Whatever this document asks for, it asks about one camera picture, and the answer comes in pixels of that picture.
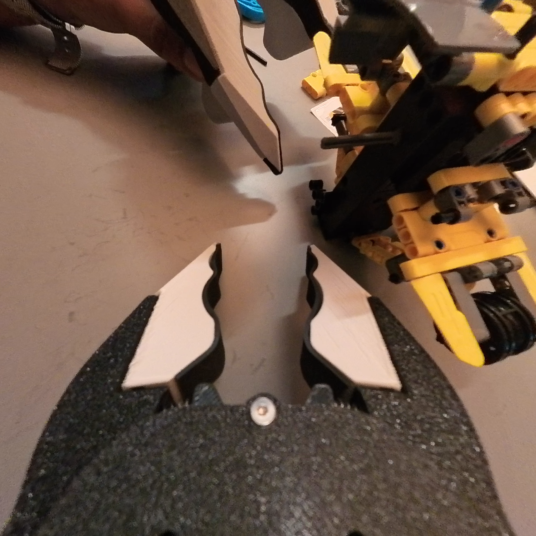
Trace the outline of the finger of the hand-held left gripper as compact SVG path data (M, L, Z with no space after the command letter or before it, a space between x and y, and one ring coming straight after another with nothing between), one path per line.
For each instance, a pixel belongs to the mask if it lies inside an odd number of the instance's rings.
M265 48L281 61L311 48L318 32L333 32L333 1L263 1L263 11Z
M280 132L264 88L245 52L242 20L235 1L193 1L219 75L211 91L272 172L283 171Z

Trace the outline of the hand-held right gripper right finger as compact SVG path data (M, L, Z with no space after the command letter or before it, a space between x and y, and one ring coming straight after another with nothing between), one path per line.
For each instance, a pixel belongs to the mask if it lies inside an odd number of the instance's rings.
M340 401L359 389L402 392L370 294L315 245L307 247L305 275L310 312L301 372L307 385L327 385Z

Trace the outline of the person's left forearm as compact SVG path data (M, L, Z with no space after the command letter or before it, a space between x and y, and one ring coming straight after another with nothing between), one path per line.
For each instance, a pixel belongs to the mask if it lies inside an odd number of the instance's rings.
M47 24L29 1L1 1L1 27Z

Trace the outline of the black brick connector piece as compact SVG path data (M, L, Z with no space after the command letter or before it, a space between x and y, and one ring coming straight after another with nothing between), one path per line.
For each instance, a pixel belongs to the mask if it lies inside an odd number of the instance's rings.
M310 180L308 187L314 201L314 204L311 206L311 213L313 216L318 216L321 214L325 203L326 190L324 183L322 180Z

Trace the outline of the yellow toy brick vehicle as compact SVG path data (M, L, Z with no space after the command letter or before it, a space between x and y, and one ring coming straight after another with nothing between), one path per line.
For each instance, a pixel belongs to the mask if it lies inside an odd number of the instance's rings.
M535 269L504 215L535 205L535 7L523 1L350 1L314 36L336 136L400 131L336 149L317 216L410 283L437 339L481 367L535 344Z

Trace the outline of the yellow sticker sheet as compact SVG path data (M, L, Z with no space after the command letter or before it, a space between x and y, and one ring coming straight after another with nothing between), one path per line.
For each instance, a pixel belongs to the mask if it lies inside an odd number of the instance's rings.
M332 124L332 117L336 113L344 112L339 97L331 97L324 100L320 104L314 106L310 110L310 112L328 130L335 134L337 133L335 127Z

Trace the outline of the silver wristwatch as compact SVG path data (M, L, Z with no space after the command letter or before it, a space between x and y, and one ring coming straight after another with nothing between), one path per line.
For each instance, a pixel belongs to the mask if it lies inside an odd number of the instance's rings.
M82 26L65 22L36 1L29 1L29 4L40 17L40 24L51 30L55 40L54 52L46 61L47 67L67 76L72 75L80 64L82 48L70 27L79 30Z

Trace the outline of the dark grey axle rod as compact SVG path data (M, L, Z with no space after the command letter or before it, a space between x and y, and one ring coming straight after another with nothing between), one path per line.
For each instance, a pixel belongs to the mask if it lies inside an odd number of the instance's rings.
M358 135L340 135L333 137L324 137L320 141L320 147L323 150L344 149L359 146L371 145L396 145L400 141L400 131L389 132L370 132Z

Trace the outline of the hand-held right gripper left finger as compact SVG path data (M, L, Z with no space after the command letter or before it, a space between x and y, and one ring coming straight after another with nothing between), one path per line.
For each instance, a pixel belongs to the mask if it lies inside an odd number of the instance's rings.
M122 389L163 386L180 404L198 384L218 379L224 345L214 309L221 272L221 244L215 243L159 289Z

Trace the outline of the person's left hand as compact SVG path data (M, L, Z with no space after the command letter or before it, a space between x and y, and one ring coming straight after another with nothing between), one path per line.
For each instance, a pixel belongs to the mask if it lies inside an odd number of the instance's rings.
M72 1L70 7L83 24L133 36L178 71L203 80L193 52L151 1Z

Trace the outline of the blue brick separator tool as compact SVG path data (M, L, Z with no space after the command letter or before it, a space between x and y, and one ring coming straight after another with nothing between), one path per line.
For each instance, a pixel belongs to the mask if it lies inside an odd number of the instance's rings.
M252 23L264 23L265 14L258 1L237 0L240 15Z

